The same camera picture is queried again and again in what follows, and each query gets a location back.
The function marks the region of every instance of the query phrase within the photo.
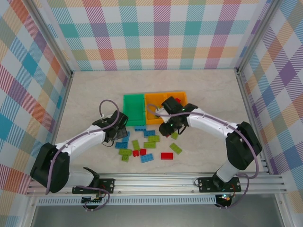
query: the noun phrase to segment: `colorful plaid pattern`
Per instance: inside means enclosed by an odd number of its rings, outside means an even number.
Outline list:
[[[0,226],[14,227],[67,75],[21,0],[0,0]]]
[[[262,9],[262,11],[261,11],[261,13],[260,13],[258,19],[257,19],[257,21],[256,21],[256,23],[255,23],[255,26],[254,26],[254,28],[252,29],[252,31],[251,31],[251,33],[250,33],[250,36],[249,36],[248,40],[246,41],[245,46],[244,46],[244,48],[243,48],[243,50],[242,50],[242,52],[241,52],[241,54],[240,54],[240,57],[239,57],[239,59],[238,59],[238,61],[237,61],[237,63],[236,63],[236,68],[239,67],[239,65],[240,65],[240,63],[241,63],[241,61],[242,61],[242,59],[243,59],[243,56],[244,56],[244,54],[245,54],[246,51],[247,51],[247,48],[250,46],[251,41],[254,39],[255,34],[256,34],[256,32],[258,31],[258,29],[259,29],[259,27],[260,27],[260,25],[261,25],[261,21],[263,20],[264,16],[266,15],[267,10],[268,10],[268,8],[269,8],[271,2],[272,2],[272,0],[267,0],[267,1],[266,1],[266,3],[265,3],[265,5],[264,5],[264,7],[263,7],[263,9]]]
[[[48,4],[80,70],[216,69],[234,68],[232,61],[259,0]],[[52,30],[45,10],[40,12]]]
[[[284,0],[242,77],[265,153],[291,191],[294,219],[303,221],[302,0]]]

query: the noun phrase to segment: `marble table surface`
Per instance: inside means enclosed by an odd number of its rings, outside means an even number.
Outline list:
[[[141,70],[141,71],[94,71],[76,72],[60,125],[57,143],[86,130],[99,118],[99,103],[103,99],[115,101],[123,109],[123,95],[162,91],[186,91],[187,101],[221,119],[241,123],[248,122],[240,90],[233,70]],[[105,115],[112,114],[111,103],[102,106]],[[148,130],[158,131],[159,125],[148,125]],[[127,127],[132,140],[140,146],[147,141],[142,132]],[[161,160],[161,152],[172,152],[175,142],[183,151],[174,154],[174,160]],[[227,159],[225,141],[207,132],[187,128],[177,140],[160,138],[156,149],[148,149],[154,160],[141,163],[139,157],[131,156],[121,161],[118,149],[102,144],[81,154],[71,165],[84,166],[98,173],[186,173],[215,172]],[[246,171],[255,171],[252,163]]]

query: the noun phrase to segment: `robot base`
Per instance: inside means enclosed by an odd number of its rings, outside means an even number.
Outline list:
[[[197,180],[199,192],[241,192],[241,185],[238,177],[233,177],[221,190],[214,185],[212,177],[199,177]]]
[[[99,179],[98,180],[98,187],[108,191],[110,194],[114,192],[114,187],[115,187],[115,180],[111,178],[107,179]],[[90,190],[90,189],[83,189],[83,188],[78,188],[78,187],[73,187],[72,188],[72,194],[97,194],[99,191],[96,190]]]

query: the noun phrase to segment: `lego brick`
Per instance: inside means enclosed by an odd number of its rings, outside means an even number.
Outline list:
[[[138,151],[138,150],[133,150],[133,156],[134,156],[134,157],[139,156],[139,151]]]
[[[130,150],[130,149],[120,149],[119,150],[119,155],[130,156],[130,155],[132,155],[132,150]]]
[[[145,125],[144,94],[124,95],[123,101],[123,113],[128,117],[126,125]]]
[[[131,135],[131,133],[129,131],[127,131],[127,136],[122,139],[122,142],[128,143],[130,135]]]
[[[156,142],[144,142],[144,148],[156,148]]]
[[[128,162],[129,156],[128,155],[122,155],[122,161]]]
[[[149,142],[160,142],[160,136],[149,136],[149,137],[147,137],[147,141],[149,141]]]
[[[117,149],[127,149],[128,143],[116,142],[115,148]]]
[[[173,160],[174,153],[161,153],[161,160]]]
[[[140,158],[141,158],[142,163],[153,161],[153,155],[152,154],[147,154],[147,155],[144,155],[144,156],[140,156]]]
[[[135,131],[146,131],[146,125],[137,125],[134,127]]]
[[[141,156],[146,155],[146,149],[140,149],[140,155]]]
[[[144,134],[144,137],[155,136],[156,131],[155,130],[144,131],[143,134]]]
[[[140,150],[140,145],[139,145],[138,140],[133,140],[132,143],[133,143],[134,150]]]
[[[180,147],[178,147],[175,143],[172,143],[170,146],[169,146],[173,151],[176,152],[176,154],[180,154],[182,152],[182,149]]]
[[[172,137],[174,140],[178,138],[178,133],[174,132],[170,137]]]

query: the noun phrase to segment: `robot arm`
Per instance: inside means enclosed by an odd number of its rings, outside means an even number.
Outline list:
[[[173,97],[165,100],[162,106],[161,109],[156,110],[156,115],[161,116],[164,121],[159,127],[159,131],[163,136],[168,137],[182,127],[190,126],[225,139],[228,159],[213,175],[213,184],[219,191],[240,170],[245,170],[254,160],[250,148],[236,131],[240,131],[244,135],[256,156],[262,150],[256,134],[250,124],[246,122],[236,124],[223,121],[207,114],[195,105],[187,104],[182,106]]]
[[[93,122],[87,130],[68,141],[55,145],[44,144],[31,170],[31,177],[47,187],[49,174],[51,174],[49,191],[52,193],[60,191],[65,186],[81,185],[98,188],[99,175],[96,172],[86,167],[84,168],[85,171],[72,171],[70,170],[70,161],[97,144],[127,136],[125,125],[128,117],[119,112],[119,117],[113,124],[117,114],[118,111],[115,111],[110,118]],[[51,163],[54,161],[56,154],[58,155],[51,169]]]

